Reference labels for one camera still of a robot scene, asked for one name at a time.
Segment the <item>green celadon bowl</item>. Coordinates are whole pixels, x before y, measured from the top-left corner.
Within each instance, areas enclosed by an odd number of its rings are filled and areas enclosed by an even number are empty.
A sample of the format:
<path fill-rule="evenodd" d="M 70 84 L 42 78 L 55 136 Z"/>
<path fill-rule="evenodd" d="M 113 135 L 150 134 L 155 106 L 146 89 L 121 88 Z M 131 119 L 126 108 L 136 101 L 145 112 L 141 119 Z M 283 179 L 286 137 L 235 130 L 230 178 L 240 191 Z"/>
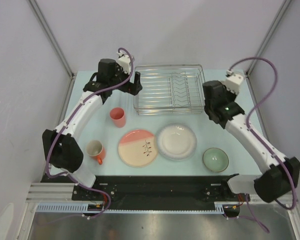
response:
<path fill-rule="evenodd" d="M 228 155 L 220 148 L 208 148 L 202 156 L 204 166 L 214 173 L 221 173 L 229 166 Z"/>

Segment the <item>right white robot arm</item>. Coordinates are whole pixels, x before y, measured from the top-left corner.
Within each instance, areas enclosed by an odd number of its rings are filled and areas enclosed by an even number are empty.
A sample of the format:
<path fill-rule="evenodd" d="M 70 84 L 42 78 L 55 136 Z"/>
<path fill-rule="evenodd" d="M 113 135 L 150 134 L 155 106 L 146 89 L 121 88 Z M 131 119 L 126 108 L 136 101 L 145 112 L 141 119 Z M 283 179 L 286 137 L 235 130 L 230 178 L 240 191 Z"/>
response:
<path fill-rule="evenodd" d="M 221 196 L 232 201 L 239 193 L 256 194 L 271 203 L 292 193 L 297 202 L 296 188 L 300 175 L 300 161 L 288 158 L 265 139 L 247 119 L 244 110 L 235 102 L 237 95 L 218 80 L 203 83 L 204 111 L 215 124 L 235 137 L 257 164 L 260 175 L 231 177 L 220 188 Z"/>

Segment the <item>pink cream leaf plate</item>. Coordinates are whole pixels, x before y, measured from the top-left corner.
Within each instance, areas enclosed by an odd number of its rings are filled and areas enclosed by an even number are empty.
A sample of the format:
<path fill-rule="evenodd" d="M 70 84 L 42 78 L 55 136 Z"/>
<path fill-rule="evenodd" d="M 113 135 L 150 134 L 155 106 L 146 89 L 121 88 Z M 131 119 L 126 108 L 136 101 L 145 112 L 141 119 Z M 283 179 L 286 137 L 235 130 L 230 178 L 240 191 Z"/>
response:
<path fill-rule="evenodd" d="M 145 129 L 128 132 L 118 143 L 118 154 L 130 167 L 146 167 L 156 159 L 158 153 L 155 135 Z"/>

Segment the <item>pink tumbler cup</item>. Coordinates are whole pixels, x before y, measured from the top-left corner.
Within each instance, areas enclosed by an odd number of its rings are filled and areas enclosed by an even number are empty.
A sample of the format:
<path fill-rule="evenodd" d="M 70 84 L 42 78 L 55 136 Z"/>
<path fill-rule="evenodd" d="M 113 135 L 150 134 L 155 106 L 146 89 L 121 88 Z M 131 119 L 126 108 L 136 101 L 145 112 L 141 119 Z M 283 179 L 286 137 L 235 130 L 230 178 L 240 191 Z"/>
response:
<path fill-rule="evenodd" d="M 126 125 L 126 116 L 123 108 L 115 107 L 110 111 L 109 115 L 117 128 L 123 128 Z"/>

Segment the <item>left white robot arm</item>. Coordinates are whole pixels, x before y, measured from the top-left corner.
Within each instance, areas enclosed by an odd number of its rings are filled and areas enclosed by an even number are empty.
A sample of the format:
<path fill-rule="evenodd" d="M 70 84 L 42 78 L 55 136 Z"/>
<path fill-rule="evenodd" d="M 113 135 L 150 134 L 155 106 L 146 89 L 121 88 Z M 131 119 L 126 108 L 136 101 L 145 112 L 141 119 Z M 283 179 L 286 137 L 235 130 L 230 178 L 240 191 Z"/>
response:
<path fill-rule="evenodd" d="M 94 184 L 96 176 L 84 163 L 84 154 L 77 143 L 92 115 L 100 109 L 114 90 L 136 96 L 141 90 L 140 73 L 133 71 L 133 58 L 119 55 L 117 60 L 103 58 L 98 71 L 85 84 L 79 101 L 70 114 L 53 130 L 42 134 L 45 172 L 52 178 L 49 166 L 61 170 L 77 184 L 84 186 L 83 194 L 90 200 L 100 196 L 101 188 Z"/>

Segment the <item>white deep plate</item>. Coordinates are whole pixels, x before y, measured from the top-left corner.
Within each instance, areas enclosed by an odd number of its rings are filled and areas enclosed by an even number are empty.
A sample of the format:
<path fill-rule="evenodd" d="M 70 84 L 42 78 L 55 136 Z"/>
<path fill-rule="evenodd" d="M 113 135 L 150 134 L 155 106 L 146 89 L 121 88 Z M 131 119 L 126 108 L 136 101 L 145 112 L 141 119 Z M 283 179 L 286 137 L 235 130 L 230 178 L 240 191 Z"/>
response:
<path fill-rule="evenodd" d="M 196 151 L 198 140 L 194 131 L 181 123 L 164 126 L 156 135 L 158 150 L 172 161 L 183 161 Z"/>

